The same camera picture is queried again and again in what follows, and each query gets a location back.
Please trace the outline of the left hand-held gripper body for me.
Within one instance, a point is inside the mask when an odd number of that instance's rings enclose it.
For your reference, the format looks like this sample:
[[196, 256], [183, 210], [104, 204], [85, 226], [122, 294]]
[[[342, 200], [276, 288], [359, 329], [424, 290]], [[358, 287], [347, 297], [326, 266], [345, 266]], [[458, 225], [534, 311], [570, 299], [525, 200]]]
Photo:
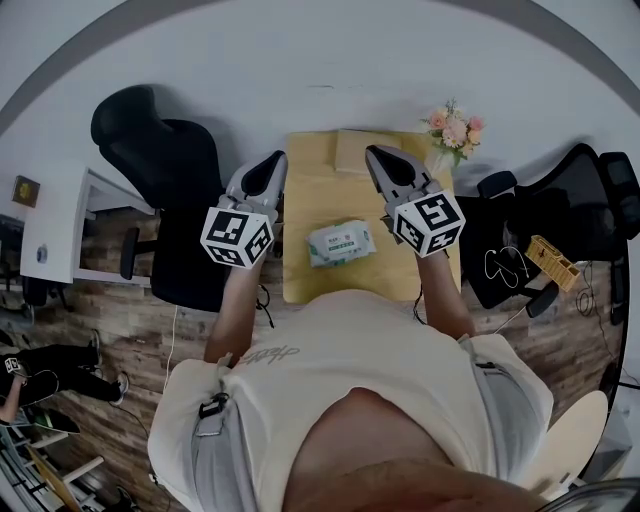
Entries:
[[274, 242], [275, 208], [223, 194], [208, 210], [200, 244], [219, 264], [250, 269]]

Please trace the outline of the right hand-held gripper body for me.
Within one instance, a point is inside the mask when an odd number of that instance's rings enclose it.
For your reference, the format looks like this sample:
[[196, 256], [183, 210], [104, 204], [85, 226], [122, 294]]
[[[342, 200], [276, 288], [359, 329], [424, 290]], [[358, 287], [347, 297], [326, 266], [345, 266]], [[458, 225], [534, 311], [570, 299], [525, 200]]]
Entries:
[[424, 258], [458, 242], [466, 219], [452, 192], [436, 179], [393, 197], [384, 207], [385, 223], [398, 245]]

